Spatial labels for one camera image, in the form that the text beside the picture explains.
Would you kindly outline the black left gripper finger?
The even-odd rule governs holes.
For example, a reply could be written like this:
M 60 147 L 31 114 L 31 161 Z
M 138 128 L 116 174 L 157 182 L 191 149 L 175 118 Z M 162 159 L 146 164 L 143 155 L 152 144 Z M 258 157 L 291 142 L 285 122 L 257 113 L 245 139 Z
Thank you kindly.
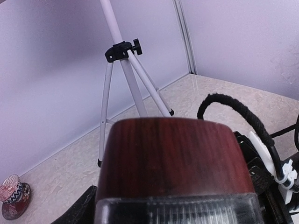
M 90 186 L 53 224 L 93 224 L 97 186 Z

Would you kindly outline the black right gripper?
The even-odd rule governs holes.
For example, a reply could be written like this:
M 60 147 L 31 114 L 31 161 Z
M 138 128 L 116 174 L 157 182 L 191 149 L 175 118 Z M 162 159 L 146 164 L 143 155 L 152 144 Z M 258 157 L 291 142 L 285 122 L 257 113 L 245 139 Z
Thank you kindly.
M 289 203 L 285 203 L 286 193 L 274 180 L 274 176 L 267 170 L 260 155 L 250 140 L 234 132 L 242 154 L 247 163 L 255 192 L 258 196 L 262 216 L 266 224 L 294 223 L 290 208 L 299 206 L 299 195 L 295 194 Z

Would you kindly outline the clear plastic metronome cover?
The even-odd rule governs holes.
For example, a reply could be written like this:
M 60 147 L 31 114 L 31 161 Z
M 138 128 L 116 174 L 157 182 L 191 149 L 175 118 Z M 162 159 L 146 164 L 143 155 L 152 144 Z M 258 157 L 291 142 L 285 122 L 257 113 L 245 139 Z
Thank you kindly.
M 106 198 L 96 224 L 263 224 L 254 193 L 210 196 Z

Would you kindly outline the brown wooden metronome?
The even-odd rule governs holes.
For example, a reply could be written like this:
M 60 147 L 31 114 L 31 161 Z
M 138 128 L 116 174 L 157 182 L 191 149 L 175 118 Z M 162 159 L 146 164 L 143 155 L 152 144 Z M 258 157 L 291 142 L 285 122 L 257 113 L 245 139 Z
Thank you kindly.
M 109 133 L 96 198 L 253 193 L 233 131 L 200 119 L 139 118 Z

